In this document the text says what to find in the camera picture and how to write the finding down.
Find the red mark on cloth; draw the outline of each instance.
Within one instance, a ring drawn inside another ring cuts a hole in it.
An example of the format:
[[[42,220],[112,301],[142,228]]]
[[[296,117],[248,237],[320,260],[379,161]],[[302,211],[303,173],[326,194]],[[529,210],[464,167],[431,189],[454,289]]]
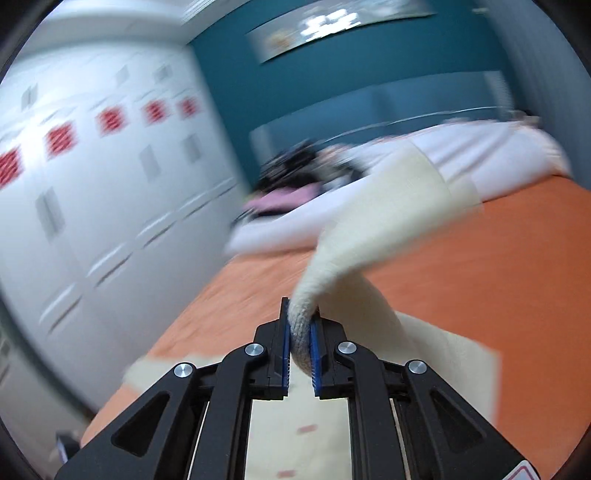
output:
[[[197,102],[196,98],[187,97],[178,103],[178,109],[180,110],[182,118],[189,118],[194,116],[201,111],[201,107]]]
[[[295,470],[282,470],[277,472],[277,478],[294,478],[296,476]]]
[[[125,128],[127,122],[121,107],[112,107],[103,110],[97,117],[102,135],[119,132]]]
[[[22,173],[20,153],[18,148],[0,155],[0,187],[8,185],[16,180]]]
[[[314,423],[312,425],[305,425],[303,427],[298,428],[297,433],[298,433],[298,435],[301,435],[303,433],[315,432],[316,430],[318,430],[318,425],[316,423]]]
[[[69,122],[67,124],[54,127],[49,130],[45,137],[47,149],[50,157],[55,157],[67,151],[70,151],[76,145],[76,137],[74,135],[74,124]]]
[[[164,100],[153,100],[144,107],[148,125],[163,122],[168,117],[168,109]]]

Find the triangular cutout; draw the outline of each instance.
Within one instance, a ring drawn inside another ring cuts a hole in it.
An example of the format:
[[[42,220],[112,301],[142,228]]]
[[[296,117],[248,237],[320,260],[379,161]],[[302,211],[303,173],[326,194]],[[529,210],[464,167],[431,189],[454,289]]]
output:
[[[452,403],[437,390],[431,392],[431,399],[449,448],[462,453],[483,440],[482,433]]]
[[[126,452],[144,456],[152,442],[160,417],[170,399],[166,393],[156,395],[112,437],[112,443]]]

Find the red square decoration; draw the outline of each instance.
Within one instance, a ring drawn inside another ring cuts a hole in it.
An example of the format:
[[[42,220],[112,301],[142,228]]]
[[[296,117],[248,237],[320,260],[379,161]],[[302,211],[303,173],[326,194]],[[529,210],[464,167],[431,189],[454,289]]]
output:
[[[182,118],[189,118],[190,116],[196,115],[201,111],[197,99],[191,97],[181,100],[178,103],[178,109],[180,110]]]
[[[102,135],[120,132],[127,125],[123,109],[119,106],[106,108],[97,117]]]
[[[164,100],[152,100],[144,107],[148,125],[163,122],[168,117],[168,109]]]
[[[45,137],[50,157],[70,151],[76,145],[74,124],[72,122],[54,127]]]
[[[0,154],[0,187],[8,185],[22,173],[18,148]]]

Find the pink cloth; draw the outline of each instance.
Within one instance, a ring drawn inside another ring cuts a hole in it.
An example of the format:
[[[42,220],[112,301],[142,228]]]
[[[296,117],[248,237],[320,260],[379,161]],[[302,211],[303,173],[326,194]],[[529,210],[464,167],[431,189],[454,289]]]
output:
[[[266,212],[269,210],[294,210],[316,198],[320,193],[320,183],[310,183],[299,189],[282,188],[273,190],[262,197],[245,203],[245,210]]]

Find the white label with red border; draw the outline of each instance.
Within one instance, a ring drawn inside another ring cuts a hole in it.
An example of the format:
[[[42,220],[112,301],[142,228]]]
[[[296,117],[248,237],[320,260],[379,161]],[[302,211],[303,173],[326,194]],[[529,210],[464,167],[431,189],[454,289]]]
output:
[[[540,480],[534,468],[527,460],[517,465],[503,480]]]

